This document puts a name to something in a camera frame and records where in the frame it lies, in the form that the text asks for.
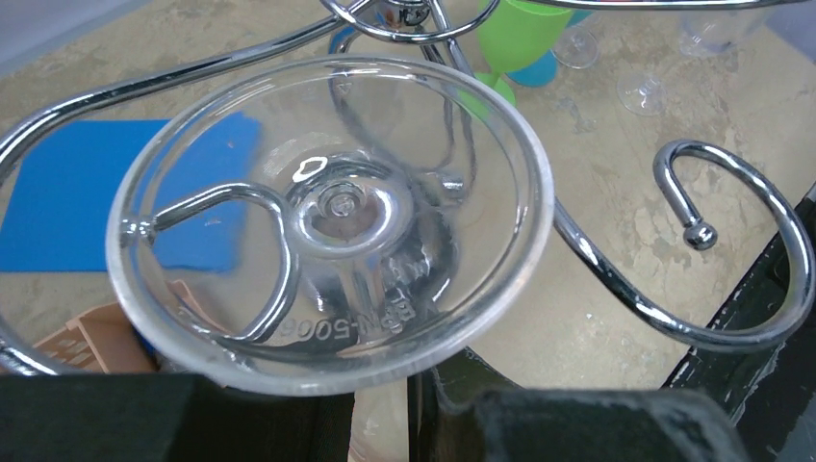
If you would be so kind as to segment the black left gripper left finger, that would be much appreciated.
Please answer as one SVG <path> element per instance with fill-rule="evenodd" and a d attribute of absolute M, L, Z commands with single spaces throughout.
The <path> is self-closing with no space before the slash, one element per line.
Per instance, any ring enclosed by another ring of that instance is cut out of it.
<path fill-rule="evenodd" d="M 352 394 L 280 398 L 190 374 L 1 378 L 4 461 L 344 461 Z"/>

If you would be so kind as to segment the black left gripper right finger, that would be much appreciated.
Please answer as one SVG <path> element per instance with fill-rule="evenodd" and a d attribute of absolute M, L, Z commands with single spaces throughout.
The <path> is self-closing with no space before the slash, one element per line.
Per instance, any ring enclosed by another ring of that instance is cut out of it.
<path fill-rule="evenodd" d="M 723 410 L 683 389 L 524 389 L 466 348 L 407 381 L 412 461 L 747 461 Z"/>

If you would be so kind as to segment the blue plastic wine glass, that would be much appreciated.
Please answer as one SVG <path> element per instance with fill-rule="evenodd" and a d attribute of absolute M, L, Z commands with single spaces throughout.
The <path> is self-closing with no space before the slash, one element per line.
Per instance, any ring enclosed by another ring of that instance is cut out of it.
<path fill-rule="evenodd" d="M 572 26 L 581 26 L 580 23 L 587 19 L 591 14 L 592 13 L 589 11 L 575 11 L 568 22 L 566 29 Z M 516 84 L 524 87 L 536 88 L 547 85 L 556 77 L 558 65 L 560 64 L 555 59 L 551 49 L 552 48 L 550 48 L 550 50 L 548 50 L 533 64 L 530 64 L 529 66 L 520 70 L 509 72 L 507 77 Z"/>

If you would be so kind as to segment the green plastic wine glass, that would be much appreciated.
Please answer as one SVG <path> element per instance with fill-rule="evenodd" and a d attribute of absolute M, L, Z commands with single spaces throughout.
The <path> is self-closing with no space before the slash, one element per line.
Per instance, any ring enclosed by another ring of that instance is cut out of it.
<path fill-rule="evenodd" d="M 530 1 L 500 1 L 475 29 L 489 70 L 472 75 L 514 106 L 516 95 L 503 77 L 538 61 L 557 42 L 573 13 Z"/>

